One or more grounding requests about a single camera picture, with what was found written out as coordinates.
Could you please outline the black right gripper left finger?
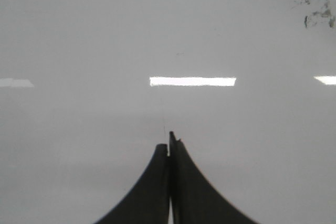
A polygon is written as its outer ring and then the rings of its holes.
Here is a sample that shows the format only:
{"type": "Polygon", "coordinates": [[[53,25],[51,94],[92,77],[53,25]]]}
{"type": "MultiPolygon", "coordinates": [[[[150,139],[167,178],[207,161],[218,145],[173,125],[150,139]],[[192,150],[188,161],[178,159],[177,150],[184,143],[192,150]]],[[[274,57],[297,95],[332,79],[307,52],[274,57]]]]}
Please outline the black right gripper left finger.
{"type": "Polygon", "coordinates": [[[96,223],[168,223],[170,160],[158,144],[143,174],[126,196],[96,223]]]}

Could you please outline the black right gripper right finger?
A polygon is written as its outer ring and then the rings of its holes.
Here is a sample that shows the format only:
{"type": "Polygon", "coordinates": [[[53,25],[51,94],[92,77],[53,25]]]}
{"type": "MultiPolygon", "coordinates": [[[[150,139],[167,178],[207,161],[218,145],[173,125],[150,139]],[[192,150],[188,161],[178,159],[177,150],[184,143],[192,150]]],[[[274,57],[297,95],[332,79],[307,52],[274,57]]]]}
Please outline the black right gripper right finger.
{"type": "Polygon", "coordinates": [[[208,182],[172,131],[170,160],[174,223],[255,223],[208,182]]]}

